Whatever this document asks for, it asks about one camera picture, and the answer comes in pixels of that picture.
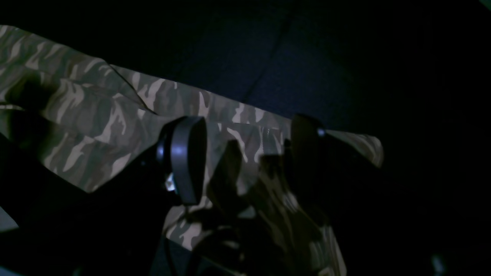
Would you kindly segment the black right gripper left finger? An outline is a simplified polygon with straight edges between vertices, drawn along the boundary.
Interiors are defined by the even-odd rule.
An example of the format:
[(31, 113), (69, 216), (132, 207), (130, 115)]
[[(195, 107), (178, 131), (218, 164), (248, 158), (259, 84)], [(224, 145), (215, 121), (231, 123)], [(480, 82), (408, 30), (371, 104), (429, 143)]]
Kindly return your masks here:
[(68, 183), (5, 142), (1, 275), (147, 276), (165, 217), (198, 205), (207, 151), (204, 117), (163, 126), (157, 142), (93, 192)]

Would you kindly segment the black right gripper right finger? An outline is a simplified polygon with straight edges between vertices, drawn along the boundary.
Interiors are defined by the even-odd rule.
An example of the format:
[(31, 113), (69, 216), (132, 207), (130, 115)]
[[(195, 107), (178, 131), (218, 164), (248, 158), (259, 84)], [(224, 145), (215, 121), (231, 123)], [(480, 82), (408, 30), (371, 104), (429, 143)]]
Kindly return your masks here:
[(489, 276), (490, 218), (409, 190), (320, 121), (295, 115), (291, 188), (326, 215), (349, 276)]

